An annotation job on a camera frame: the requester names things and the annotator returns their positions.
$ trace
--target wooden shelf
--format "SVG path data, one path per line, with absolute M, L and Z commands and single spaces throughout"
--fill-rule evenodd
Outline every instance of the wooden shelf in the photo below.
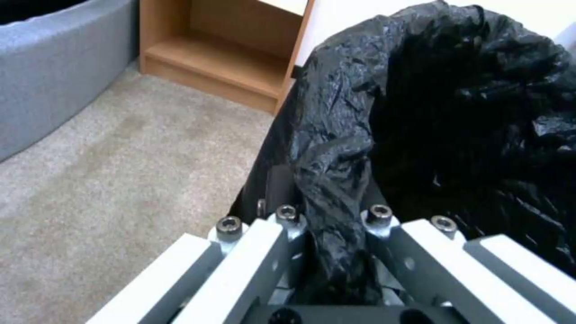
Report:
M 294 1 L 139 0 L 140 72 L 276 114 L 314 4 Z
M 145 55 L 274 99 L 288 67 L 286 59 L 197 32 L 156 44 Z

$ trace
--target gray upholstered furniture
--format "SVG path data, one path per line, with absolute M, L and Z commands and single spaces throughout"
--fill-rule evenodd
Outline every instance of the gray upholstered furniture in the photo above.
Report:
M 0 26 L 0 161 L 58 128 L 137 55 L 138 0 L 89 0 Z

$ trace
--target black plastic bag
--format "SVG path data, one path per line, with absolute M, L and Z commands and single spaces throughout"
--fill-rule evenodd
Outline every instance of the black plastic bag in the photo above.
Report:
M 0 0 L 0 25 L 57 12 L 86 0 Z
M 372 176 L 401 221 L 506 233 L 575 276 L 575 105 L 570 54 L 506 16 L 441 1 L 377 16 L 313 51 L 230 213 L 253 221 L 267 171 L 293 166 L 308 303 L 380 301 L 359 218 Z

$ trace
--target beige carpet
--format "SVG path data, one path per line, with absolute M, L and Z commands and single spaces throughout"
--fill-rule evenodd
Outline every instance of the beige carpet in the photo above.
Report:
M 244 183 L 269 114 L 129 67 L 0 164 L 0 323 L 80 323 Z

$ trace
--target bolt head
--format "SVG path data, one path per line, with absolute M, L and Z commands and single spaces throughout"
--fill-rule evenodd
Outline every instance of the bolt head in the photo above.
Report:
M 373 225 L 388 225 L 392 221 L 392 210 L 386 205 L 372 205 L 366 221 Z
M 242 235 L 242 221 L 236 216 L 226 216 L 216 223 L 216 234 L 221 240 L 236 240 Z
M 292 205 L 281 205 L 278 207 L 276 209 L 276 219 L 289 223 L 297 223 L 299 221 L 298 212 Z
M 458 225 L 456 225 L 456 222 L 446 216 L 432 216 L 430 222 L 434 227 L 436 227 L 437 230 L 444 233 L 444 235 L 450 239 L 453 239 L 454 235 L 458 231 Z

